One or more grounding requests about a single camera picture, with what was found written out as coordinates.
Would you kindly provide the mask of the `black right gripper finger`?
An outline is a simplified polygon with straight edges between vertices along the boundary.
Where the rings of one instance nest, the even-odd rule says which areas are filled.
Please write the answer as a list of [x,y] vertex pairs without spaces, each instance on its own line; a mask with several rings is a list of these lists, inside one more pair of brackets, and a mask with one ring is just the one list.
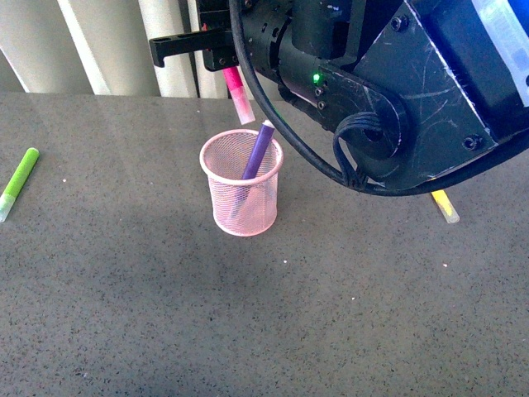
[[149,39],[153,64],[164,68],[166,57],[231,46],[231,32],[222,29],[196,31]]

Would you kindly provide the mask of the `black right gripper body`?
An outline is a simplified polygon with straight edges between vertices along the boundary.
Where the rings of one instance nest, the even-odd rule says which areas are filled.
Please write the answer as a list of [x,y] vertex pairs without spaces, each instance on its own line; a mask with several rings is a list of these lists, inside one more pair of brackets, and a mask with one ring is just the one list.
[[357,1],[242,1],[243,39],[256,73],[288,89],[353,89]]

